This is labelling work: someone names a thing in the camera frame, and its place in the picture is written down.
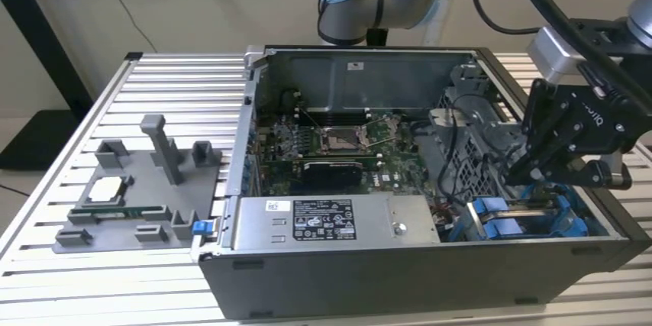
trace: label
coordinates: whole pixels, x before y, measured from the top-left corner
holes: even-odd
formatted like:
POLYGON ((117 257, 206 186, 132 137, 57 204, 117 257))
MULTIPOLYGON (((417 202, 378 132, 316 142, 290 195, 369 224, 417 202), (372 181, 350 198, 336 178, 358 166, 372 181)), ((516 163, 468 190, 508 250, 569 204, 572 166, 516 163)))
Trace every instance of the label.
POLYGON ((356 239, 356 220, 348 199, 294 200, 292 221, 296 240, 356 239))
POLYGON ((268 200, 265 211, 289 211, 289 200, 268 200))
POLYGON ((348 63, 346 64, 346 70, 364 70, 365 69, 365 64, 364 63, 348 63))

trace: slotted aluminum surface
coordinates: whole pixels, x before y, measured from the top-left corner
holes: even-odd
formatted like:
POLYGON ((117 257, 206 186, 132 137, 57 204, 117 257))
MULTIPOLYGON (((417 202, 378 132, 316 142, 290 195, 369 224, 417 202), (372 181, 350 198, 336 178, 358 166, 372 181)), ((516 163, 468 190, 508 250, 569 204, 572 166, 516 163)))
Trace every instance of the slotted aluminum surface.
MULTIPOLYGON (((498 59, 528 88, 538 77, 524 54, 498 59)), ((101 138, 121 137, 128 149, 149 149, 137 124, 145 113, 166 116, 180 147, 210 140, 225 150, 216 206, 233 144, 244 80, 241 55, 144 55, 125 62, 86 121, 45 174, 0 240, 0 326, 34 324, 237 324, 222 319, 188 249, 56 255, 49 249, 72 202, 97 161, 101 138)), ((634 177, 614 192, 652 234, 652 153, 625 156, 634 177)), ((433 289, 433 292, 453 292, 433 289)), ((417 315, 302 320, 290 325, 652 324, 652 252, 618 271, 586 276, 546 306, 433 312, 417 315)))

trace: barcode sticker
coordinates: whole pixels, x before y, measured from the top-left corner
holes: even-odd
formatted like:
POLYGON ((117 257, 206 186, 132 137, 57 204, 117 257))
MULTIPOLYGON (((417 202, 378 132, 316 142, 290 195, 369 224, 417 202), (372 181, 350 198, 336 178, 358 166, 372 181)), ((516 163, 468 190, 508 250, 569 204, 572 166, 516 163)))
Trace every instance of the barcode sticker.
POLYGON ((286 200, 268 200, 265 211, 289 211, 290 203, 286 200))

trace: motherboard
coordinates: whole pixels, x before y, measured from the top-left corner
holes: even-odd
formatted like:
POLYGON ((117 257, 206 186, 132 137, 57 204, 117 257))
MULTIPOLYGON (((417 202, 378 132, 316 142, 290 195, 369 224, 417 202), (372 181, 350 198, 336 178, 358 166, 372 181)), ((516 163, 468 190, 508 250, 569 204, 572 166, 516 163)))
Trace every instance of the motherboard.
POLYGON ((326 114, 300 109, 278 116, 257 128, 261 194, 393 192, 432 200, 413 126, 413 119, 396 111, 326 114))

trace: open computer tower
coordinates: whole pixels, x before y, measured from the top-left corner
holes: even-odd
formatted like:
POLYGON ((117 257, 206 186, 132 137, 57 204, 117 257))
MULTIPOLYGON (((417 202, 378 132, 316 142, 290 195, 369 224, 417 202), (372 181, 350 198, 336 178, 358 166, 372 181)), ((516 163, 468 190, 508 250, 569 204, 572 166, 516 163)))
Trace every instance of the open computer tower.
POLYGON ((545 304, 649 246, 605 189, 504 185, 526 95, 486 49, 272 46, 248 68, 192 248, 228 318, 545 304))

